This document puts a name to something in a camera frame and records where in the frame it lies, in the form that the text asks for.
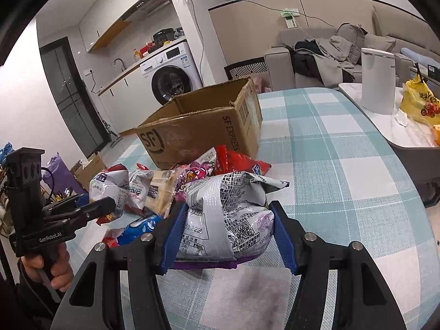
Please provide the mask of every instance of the gray blanket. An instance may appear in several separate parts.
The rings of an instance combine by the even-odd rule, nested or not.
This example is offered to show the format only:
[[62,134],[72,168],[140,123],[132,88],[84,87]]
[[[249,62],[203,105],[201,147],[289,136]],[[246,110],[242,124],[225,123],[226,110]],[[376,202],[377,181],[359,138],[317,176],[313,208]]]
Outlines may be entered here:
[[332,36],[330,38],[317,38],[316,44],[324,56],[315,54],[308,49],[296,49],[299,54],[312,55],[320,71],[321,79],[326,88],[336,88],[342,83],[342,69],[353,74],[354,66],[347,60],[351,43],[345,38]]

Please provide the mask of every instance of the washing machine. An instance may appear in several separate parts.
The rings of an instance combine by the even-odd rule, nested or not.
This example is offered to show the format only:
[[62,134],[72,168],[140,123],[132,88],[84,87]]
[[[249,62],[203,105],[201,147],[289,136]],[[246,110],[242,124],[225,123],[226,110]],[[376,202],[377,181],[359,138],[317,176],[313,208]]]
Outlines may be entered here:
[[140,65],[148,91],[164,105],[177,95],[202,88],[188,43],[165,49]]

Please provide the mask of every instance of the checkered tablecloth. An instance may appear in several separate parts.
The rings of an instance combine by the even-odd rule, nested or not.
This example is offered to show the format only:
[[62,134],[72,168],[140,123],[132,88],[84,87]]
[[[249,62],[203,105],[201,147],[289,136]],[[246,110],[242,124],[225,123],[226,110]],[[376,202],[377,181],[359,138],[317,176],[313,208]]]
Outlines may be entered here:
[[[341,93],[325,88],[259,95],[263,113],[258,158],[267,176],[290,182],[268,195],[306,231],[327,242],[361,241],[397,300],[408,330],[420,329],[440,302],[440,270],[432,228],[399,159],[371,122]],[[119,160],[155,168],[139,140]],[[124,227],[137,216],[109,224]],[[76,271],[102,237],[94,222],[68,244]],[[331,329],[336,271],[329,272],[322,329]],[[133,328],[126,274],[122,300]],[[169,271],[158,277],[173,329],[283,329],[299,277],[283,266],[275,241],[236,270]]]

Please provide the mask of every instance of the bottle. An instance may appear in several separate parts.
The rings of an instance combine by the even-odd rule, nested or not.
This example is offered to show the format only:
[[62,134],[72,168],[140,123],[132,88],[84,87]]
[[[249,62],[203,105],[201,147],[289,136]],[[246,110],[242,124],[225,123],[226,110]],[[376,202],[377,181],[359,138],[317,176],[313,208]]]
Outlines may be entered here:
[[136,48],[133,51],[134,51],[133,57],[135,59],[135,62],[139,62],[142,59],[140,52]]

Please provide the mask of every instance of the small cardboard box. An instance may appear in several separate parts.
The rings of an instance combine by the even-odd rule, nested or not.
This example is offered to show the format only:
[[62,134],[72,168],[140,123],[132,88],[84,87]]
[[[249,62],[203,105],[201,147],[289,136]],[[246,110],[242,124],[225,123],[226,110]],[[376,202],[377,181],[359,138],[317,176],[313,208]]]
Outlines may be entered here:
[[168,170],[222,144],[254,158],[261,121],[254,83],[248,78],[179,95],[138,126],[136,133],[156,166]]
[[73,171],[73,174],[75,175],[78,182],[87,191],[89,191],[89,184],[92,178],[106,168],[103,160],[99,155],[93,154],[91,157],[89,157],[89,161],[90,163],[85,168],[83,168],[82,165],[79,164],[79,167],[76,170],[71,170]]

